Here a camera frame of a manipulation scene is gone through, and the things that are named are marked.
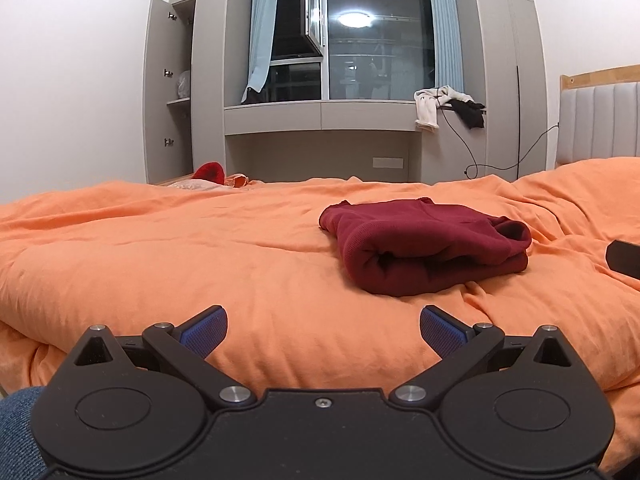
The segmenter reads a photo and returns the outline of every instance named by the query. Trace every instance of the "curtain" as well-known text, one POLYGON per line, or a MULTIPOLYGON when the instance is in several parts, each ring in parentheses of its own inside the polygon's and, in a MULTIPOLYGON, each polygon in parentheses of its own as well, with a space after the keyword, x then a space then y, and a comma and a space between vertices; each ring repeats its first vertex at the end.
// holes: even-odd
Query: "curtain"
POLYGON ((456 0, 431 0, 436 48, 435 85, 464 92, 462 46, 456 0))
POLYGON ((242 101, 246 99, 249 88, 256 92, 262 90, 267 81, 273 29, 276 23, 276 4, 278 0, 252 0, 251 36, 249 40, 249 81, 244 89, 242 101))

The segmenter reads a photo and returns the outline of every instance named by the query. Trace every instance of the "gray upholstered headboard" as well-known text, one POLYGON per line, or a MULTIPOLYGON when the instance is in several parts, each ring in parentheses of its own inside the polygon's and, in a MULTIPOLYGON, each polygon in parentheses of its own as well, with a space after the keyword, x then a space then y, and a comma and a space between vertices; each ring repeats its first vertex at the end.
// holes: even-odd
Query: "gray upholstered headboard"
POLYGON ((562 76, 556 164, 640 156, 640 65, 562 76))

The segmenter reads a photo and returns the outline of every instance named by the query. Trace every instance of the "orange blanket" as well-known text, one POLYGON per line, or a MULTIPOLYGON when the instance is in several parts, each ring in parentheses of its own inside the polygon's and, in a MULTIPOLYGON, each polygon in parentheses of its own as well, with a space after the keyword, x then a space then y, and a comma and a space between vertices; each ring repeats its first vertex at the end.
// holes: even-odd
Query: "orange blanket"
POLYGON ((561 327, 607 391, 616 434, 604 466, 640 452, 640 281, 607 269, 607 243, 640 243, 640 158, 589 160, 509 184, 355 178, 188 191, 121 182, 0 207, 0 383, 46 383, 85 328, 139 334, 224 305, 210 360, 254 388, 386 390, 436 362, 418 314, 434 303, 507 334, 561 327), (410 298, 352 285, 322 210, 429 196, 526 222, 520 274, 410 298))

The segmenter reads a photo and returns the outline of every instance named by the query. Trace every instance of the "jeans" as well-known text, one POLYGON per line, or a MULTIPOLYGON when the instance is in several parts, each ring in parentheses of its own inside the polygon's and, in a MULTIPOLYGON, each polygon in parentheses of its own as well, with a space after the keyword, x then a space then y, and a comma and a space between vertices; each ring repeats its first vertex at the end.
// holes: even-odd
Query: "jeans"
POLYGON ((43 387, 0 400, 0 480, 35 480, 47 468, 31 436, 31 409, 43 387))

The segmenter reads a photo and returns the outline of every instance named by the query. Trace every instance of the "folded maroon garment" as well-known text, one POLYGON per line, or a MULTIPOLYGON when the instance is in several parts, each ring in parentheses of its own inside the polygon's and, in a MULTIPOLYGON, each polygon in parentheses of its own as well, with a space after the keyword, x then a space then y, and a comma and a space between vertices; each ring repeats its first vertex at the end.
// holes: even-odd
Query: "folded maroon garment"
POLYGON ((413 296, 527 268, 529 228, 430 198, 351 205, 320 215, 351 279, 373 294, 413 296))

